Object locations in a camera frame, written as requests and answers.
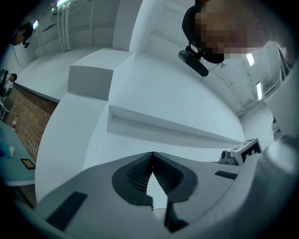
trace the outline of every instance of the pipe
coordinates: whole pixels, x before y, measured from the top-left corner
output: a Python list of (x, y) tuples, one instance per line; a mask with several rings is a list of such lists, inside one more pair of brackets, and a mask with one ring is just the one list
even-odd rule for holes
[(62, 32), (62, 45), (64, 47), (64, 51), (67, 51), (67, 47), (65, 44), (65, 4), (61, 5), (61, 32)]
[(60, 7), (61, 6), (58, 7), (58, 11), (57, 11), (57, 29), (58, 29), (58, 37), (59, 37), (61, 49), (62, 49), (62, 51), (64, 51), (64, 46), (62, 44), (62, 39), (61, 39), (61, 34), (60, 34), (60, 24), (59, 24)]
[(14, 56), (15, 56), (15, 59), (17, 60), (17, 63), (19, 64), (19, 67), (21, 68), (21, 65), (20, 65), (20, 63), (19, 63), (19, 60), (18, 60), (18, 58), (17, 58), (17, 55), (16, 55), (15, 51), (14, 51)]
[(66, 4), (65, 7), (65, 41), (66, 41), (66, 50), (71, 50), (70, 47), (70, 36), (69, 36), (69, 9), (70, 2)]
[(251, 107), (253, 107), (258, 102), (261, 102), (261, 101), (256, 99), (255, 101), (251, 102), (248, 106), (244, 107), (242, 110), (237, 112), (236, 115), (239, 116), (240, 113), (246, 113), (246, 111), (248, 111)]
[(157, 36), (157, 37), (159, 37), (159, 38), (161, 38), (161, 39), (163, 39), (163, 40), (166, 40), (166, 41), (168, 41), (168, 42), (170, 42), (170, 43), (172, 43), (172, 44), (175, 44), (175, 45), (177, 45), (178, 47), (180, 47), (181, 49), (185, 49), (185, 48), (186, 48), (186, 47), (183, 47), (181, 44), (179, 44), (179, 43), (177, 43), (177, 42), (174, 42), (174, 41), (172, 41), (172, 40), (170, 40), (170, 39), (168, 39), (168, 38), (166, 38), (166, 37), (164, 37), (164, 36), (162, 36), (162, 35), (160, 35), (160, 34), (158, 34), (158, 33), (150, 32), (150, 35)]
[(278, 80), (278, 81), (276, 81), (268, 90), (266, 90), (265, 92), (263, 92), (263, 95), (265, 96), (268, 92), (270, 92), (270, 91), (272, 91), (273, 90), (273, 88), (275, 88), (275, 90), (277, 90), (278, 89), (278, 87), (279, 86), (277, 86), (277, 85), (280, 85), (281, 84), (281, 82), (280, 82), (280, 79)]
[(90, 24), (89, 24), (89, 43), (93, 46), (93, 9), (95, 5), (95, 1), (93, 0), (92, 12), (90, 14)]
[(39, 36), (39, 40), (40, 40), (40, 42), (41, 42), (41, 47), (42, 47), (42, 49), (43, 49), (43, 54), (45, 55), (45, 49), (44, 49), (44, 45), (43, 45), (43, 42), (42, 42), (42, 37), (41, 37), (41, 30), (40, 30), (41, 28), (38, 28), (38, 36)]

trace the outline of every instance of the black camera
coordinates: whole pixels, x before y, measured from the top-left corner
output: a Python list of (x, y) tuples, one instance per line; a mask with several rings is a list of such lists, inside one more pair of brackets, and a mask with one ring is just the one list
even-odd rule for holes
[(178, 53), (178, 57), (185, 62), (188, 66), (194, 69), (202, 77), (206, 77), (209, 74), (207, 67), (200, 62), (200, 59), (203, 57), (208, 62), (218, 64), (224, 61), (223, 54), (204, 54), (202, 52), (196, 53), (191, 48), (191, 44), (186, 47), (185, 50), (182, 50)]
[(26, 42), (26, 41), (23, 42), (24, 48), (27, 48), (29, 46), (30, 39), (31, 39), (31, 37), (29, 38), (28, 42)]

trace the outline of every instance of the black rubber pad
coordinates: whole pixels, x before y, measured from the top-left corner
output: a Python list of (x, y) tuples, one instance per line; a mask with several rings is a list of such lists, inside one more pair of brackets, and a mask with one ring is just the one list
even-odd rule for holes
[(86, 199), (84, 193), (72, 193), (48, 218), (47, 222), (57, 229), (63, 231), (75, 213), (78, 211), (81, 204)]
[(172, 203), (188, 200), (197, 186), (197, 176), (191, 169), (157, 152), (148, 152), (117, 169), (112, 176), (112, 185), (128, 203), (153, 206), (153, 198), (146, 195), (152, 173)]
[(217, 171), (215, 173), (215, 175), (218, 175), (218, 176), (221, 176), (221, 177), (230, 178), (230, 179), (235, 179), (238, 176), (237, 174), (228, 173), (228, 172), (224, 172), (224, 171)]

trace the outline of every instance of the black strip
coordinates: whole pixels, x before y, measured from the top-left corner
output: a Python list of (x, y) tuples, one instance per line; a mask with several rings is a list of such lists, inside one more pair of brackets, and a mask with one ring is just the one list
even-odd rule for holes
[(152, 174), (152, 153), (136, 159), (116, 170), (112, 176), (112, 185), (119, 196), (130, 204), (153, 206), (153, 198), (146, 195), (146, 189)]
[(170, 232), (175, 232), (177, 230), (182, 229), (183, 227), (187, 226), (188, 223), (184, 220), (178, 219), (174, 209), (173, 209), (173, 203), (167, 202), (167, 208), (166, 208), (166, 215), (165, 215), (165, 221), (164, 226), (168, 228)]
[(221, 177), (226, 177), (226, 178), (230, 178), (230, 179), (236, 179), (237, 178), (237, 174), (233, 174), (233, 173), (228, 173), (228, 172), (224, 172), (224, 171), (217, 171), (215, 173), (215, 175), (221, 176)]
[(245, 145), (249, 144), (251, 141), (253, 141), (253, 140), (247, 140), (247, 141), (243, 142), (242, 144), (237, 145), (232, 150), (238, 150), (238, 149), (244, 147)]
[(197, 187), (197, 176), (189, 168), (153, 152), (153, 173), (168, 197), (176, 203), (189, 199)]
[(73, 192), (47, 219), (47, 222), (63, 231), (86, 199), (84, 193)]
[(55, 26), (57, 23), (55, 23), (55, 24), (52, 24), (52, 25), (49, 25), (44, 31), (42, 31), (42, 32), (45, 32), (45, 31), (48, 31), (50, 28), (52, 28), (53, 26)]
[(247, 155), (252, 155), (253, 150), (254, 150), (255, 154), (260, 154), (261, 153), (261, 149), (260, 149), (257, 142), (254, 145), (252, 145), (250, 148), (245, 150), (243, 153), (241, 153), (241, 157), (242, 157), (243, 162), (245, 162)]

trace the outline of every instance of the gray panel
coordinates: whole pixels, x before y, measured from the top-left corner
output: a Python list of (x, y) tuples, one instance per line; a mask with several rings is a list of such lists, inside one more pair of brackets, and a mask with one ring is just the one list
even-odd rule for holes
[[(193, 213), (193, 218), (196, 218), (196, 220), (194, 220), (183, 230), (178, 231), (171, 238), (180, 239), (185, 235), (188, 235), (188, 238), (191, 239), (197, 239), (199, 237), (209, 239), (232, 238), (234, 219), (249, 193), (259, 156), (260, 155), (251, 156), (250, 160), (246, 161), (242, 167), (235, 166), (241, 169), (238, 177), (235, 180), (231, 180), (233, 183), (227, 188), (227, 191), (224, 194), (219, 195), (219, 199), (213, 205), (211, 205), (211, 207), (205, 208), (206, 211), (197, 218), (196, 212), (198, 208), (202, 207), (202, 205), (201, 201), (196, 202), (194, 200), (193, 204), (190, 204), (189, 206), (195, 211)], [(177, 216), (179, 218), (191, 218), (191, 216), (187, 215), (186, 211), (182, 210), (180, 206), (176, 206), (176, 209), (178, 210)]]
[(112, 77), (113, 70), (71, 66), (67, 91), (108, 101)]
[(150, 206), (127, 203), (112, 186), (113, 173), (143, 155), (83, 171), (46, 196), (36, 207), (36, 213), (46, 219), (72, 192), (78, 191), (87, 194), (87, 198), (65, 230), (70, 235), (89, 239), (139, 239), (169, 234)]
[(16, 204), (26, 220), (29, 221), (34, 227), (38, 228), (40, 233), (47, 235), (48, 239), (74, 239), (74, 237), (47, 223), (43, 218), (39, 217), (25, 204), (19, 202), (16, 202)]
[(268, 103), (283, 135), (299, 136), (299, 61)]

